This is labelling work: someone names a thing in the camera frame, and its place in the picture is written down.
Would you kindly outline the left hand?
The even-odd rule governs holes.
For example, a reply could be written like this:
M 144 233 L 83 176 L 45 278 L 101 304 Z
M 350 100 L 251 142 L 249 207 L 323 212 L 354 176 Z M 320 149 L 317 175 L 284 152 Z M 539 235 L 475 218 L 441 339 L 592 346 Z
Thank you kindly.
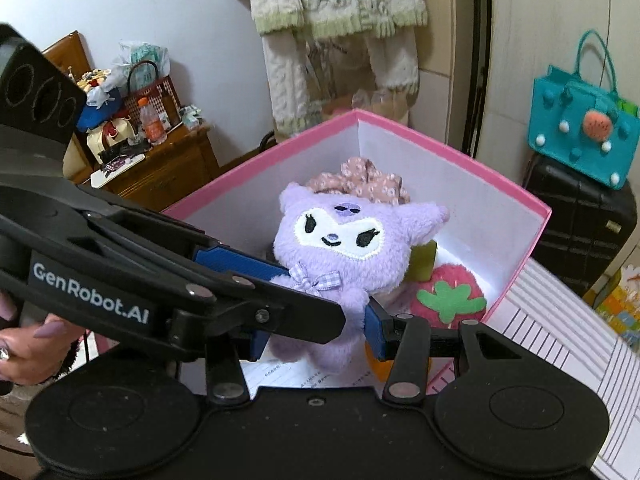
M 9 359 L 1 362 L 2 382 L 31 386 L 58 374 L 63 361 L 85 329 L 55 314 L 42 323 L 8 327 L 1 331 L 1 348 Z

